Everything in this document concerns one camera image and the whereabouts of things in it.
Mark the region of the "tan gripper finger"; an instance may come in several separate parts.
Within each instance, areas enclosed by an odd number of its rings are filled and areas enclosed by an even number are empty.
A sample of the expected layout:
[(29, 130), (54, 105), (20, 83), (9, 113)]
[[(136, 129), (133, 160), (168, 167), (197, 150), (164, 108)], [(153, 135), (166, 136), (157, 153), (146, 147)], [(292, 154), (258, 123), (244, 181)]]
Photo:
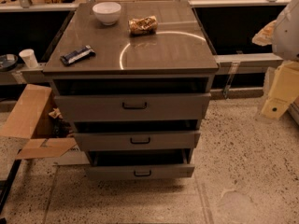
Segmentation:
[(285, 61), (267, 71), (261, 115), (279, 119), (299, 96), (299, 62)]

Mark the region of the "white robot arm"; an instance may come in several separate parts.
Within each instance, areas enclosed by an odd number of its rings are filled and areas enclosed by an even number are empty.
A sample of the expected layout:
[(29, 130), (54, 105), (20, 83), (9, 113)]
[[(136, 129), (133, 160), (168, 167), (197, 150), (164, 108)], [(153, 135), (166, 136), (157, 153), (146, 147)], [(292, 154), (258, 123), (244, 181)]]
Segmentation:
[(260, 109), (265, 118), (279, 119), (299, 96), (299, 0), (291, 0), (252, 42), (259, 46), (272, 45), (273, 53), (283, 60), (274, 72)]

